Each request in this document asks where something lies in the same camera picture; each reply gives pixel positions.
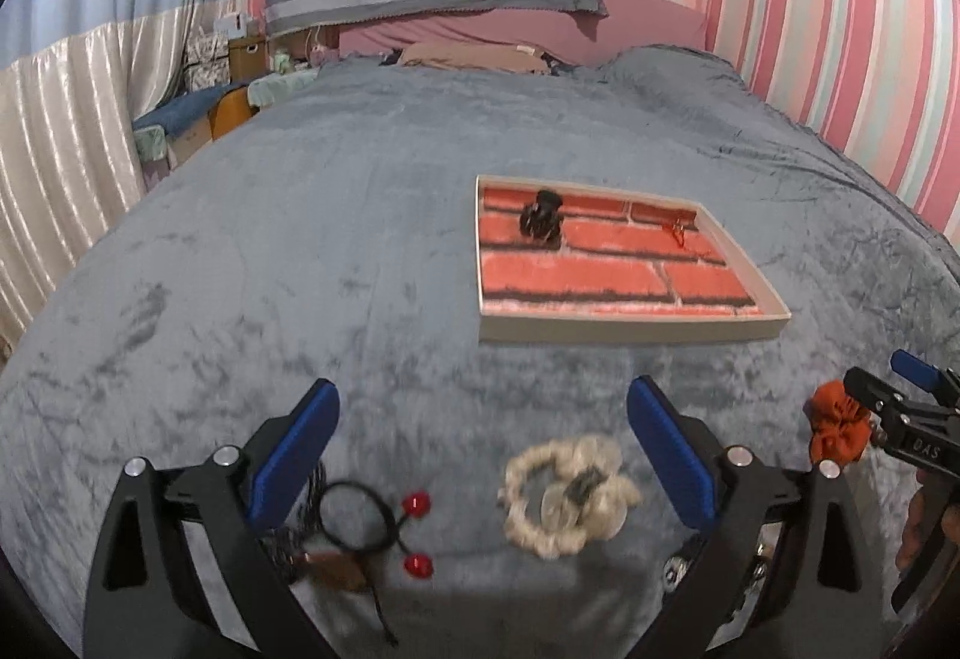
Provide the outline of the right hand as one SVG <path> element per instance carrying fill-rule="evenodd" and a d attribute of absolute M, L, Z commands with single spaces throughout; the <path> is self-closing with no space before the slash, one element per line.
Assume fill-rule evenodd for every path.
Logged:
<path fill-rule="evenodd" d="M 898 571 L 905 571 L 913 563 L 918 553 L 923 548 L 924 539 L 921 532 L 921 522 L 923 522 L 924 501 L 923 490 L 918 490 L 910 500 L 907 509 L 907 521 L 901 532 L 900 549 L 896 552 L 895 566 Z M 944 532 L 944 537 L 950 540 L 952 544 L 960 544 L 960 511 L 958 506 L 953 505 L 944 513 L 940 527 Z"/>

